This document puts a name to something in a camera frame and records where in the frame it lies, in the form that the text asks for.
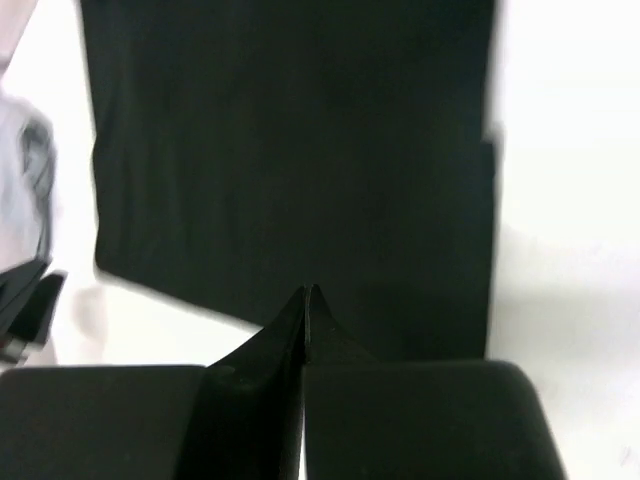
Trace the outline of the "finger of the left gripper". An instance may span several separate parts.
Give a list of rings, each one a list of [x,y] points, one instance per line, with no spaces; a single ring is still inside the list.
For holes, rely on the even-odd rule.
[[[1,364],[18,365],[47,343],[66,275],[47,274],[49,262],[32,259],[1,273]]]

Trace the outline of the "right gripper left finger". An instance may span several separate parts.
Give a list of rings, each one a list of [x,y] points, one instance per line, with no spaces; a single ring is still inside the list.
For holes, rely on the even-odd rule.
[[[1,377],[5,479],[294,479],[303,290],[198,365],[21,368]]]

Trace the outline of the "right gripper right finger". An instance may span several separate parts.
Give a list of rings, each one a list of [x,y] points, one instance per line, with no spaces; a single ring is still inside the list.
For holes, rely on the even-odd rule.
[[[561,479],[541,402],[503,361],[375,359],[304,300],[306,475],[310,479]]]

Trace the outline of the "black tank top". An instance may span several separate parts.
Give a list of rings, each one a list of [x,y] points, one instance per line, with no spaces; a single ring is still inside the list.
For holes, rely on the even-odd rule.
[[[83,2],[98,268],[258,325],[316,284],[378,357],[482,357],[495,12]]]

